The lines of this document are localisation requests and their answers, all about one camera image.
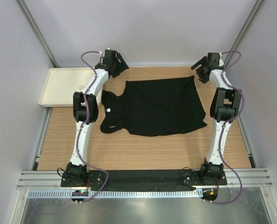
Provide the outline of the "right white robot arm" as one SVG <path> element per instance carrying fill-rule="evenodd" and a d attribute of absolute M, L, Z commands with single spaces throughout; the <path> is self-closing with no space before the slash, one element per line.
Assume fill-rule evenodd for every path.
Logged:
<path fill-rule="evenodd" d="M 223 178 L 224 150 L 228 131 L 244 107 L 241 90 L 228 80 L 221 56 L 221 53 L 208 53 L 191 67 L 196 71 L 199 81 L 204 84 L 210 81 L 216 88 L 210 107 L 213 136 L 199 173 L 199 179 L 205 185 Z"/>

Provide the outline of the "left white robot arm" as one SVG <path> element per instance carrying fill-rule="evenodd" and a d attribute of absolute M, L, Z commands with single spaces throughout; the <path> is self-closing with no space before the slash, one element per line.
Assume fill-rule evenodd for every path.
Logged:
<path fill-rule="evenodd" d="M 62 187 L 82 187 L 88 183 L 87 149 L 93 123 L 99 114 L 97 95 L 110 77 L 115 78 L 129 69 L 116 50 L 106 49 L 98 53 L 99 62 L 94 67 L 88 65 L 93 70 L 93 77 L 82 91 L 73 94 L 76 137 L 70 162 L 62 174 Z"/>

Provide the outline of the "black tank top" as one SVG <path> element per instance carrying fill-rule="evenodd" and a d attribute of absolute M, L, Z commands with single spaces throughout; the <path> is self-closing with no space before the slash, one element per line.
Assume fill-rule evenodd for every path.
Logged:
<path fill-rule="evenodd" d="M 154 137 L 185 134 L 206 127 L 206 113 L 194 76 L 127 81 L 116 96 L 103 91 L 103 133 L 126 129 L 130 134 Z"/>

